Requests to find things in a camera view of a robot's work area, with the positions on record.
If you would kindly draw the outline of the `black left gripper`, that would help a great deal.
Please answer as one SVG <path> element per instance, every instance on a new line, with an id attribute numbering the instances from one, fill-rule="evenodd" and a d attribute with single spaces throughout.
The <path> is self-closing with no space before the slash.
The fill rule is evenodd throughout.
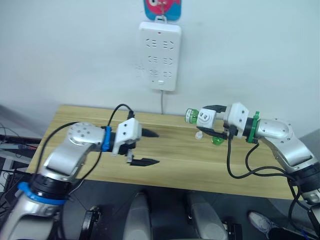
<path id="1" fill-rule="evenodd" d="M 142 137 L 148 138 L 158 138 L 159 135 L 147 128 L 142 128 L 141 130 Z M 119 155 L 126 156 L 126 163 L 130 164 L 131 166 L 137 167 L 147 167 L 151 165 L 158 164 L 159 161 L 151 158 L 141 158 L 141 159 L 134 159 L 133 150 L 136 148 L 136 142 L 132 142 L 131 144 L 122 144 L 119 148 Z"/>

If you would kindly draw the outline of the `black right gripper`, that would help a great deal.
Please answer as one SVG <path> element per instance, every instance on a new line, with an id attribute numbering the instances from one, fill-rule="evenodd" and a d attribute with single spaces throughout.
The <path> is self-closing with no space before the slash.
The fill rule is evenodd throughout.
<path id="1" fill-rule="evenodd" d="M 203 113 L 208 113 L 211 115 L 216 114 L 216 119 L 217 120 L 222 120 L 223 121 L 223 128 L 224 132 L 216 132 L 211 128 L 206 128 L 202 126 L 197 126 L 197 128 L 202 131 L 203 133 L 212 136 L 212 137 L 217 137 L 221 138 L 224 140 L 232 140 L 237 133 L 237 129 L 234 127 L 231 127 L 231 125 L 228 122 L 228 110 L 227 107 L 224 105 L 207 105 L 202 108 Z"/>

